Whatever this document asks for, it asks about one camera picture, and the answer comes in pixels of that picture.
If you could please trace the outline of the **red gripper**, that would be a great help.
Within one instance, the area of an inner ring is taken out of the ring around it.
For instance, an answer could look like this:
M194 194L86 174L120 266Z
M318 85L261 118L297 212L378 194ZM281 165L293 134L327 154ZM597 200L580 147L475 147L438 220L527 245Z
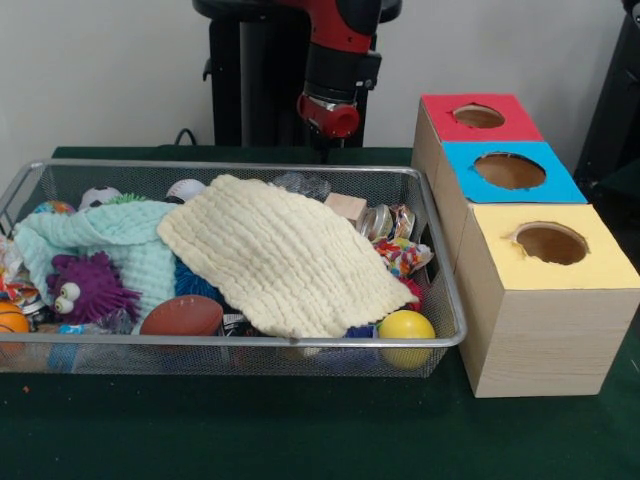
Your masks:
M319 132L319 155L327 162L334 139L354 134L360 124L360 114L353 104L329 103L302 93L297 101L300 117Z

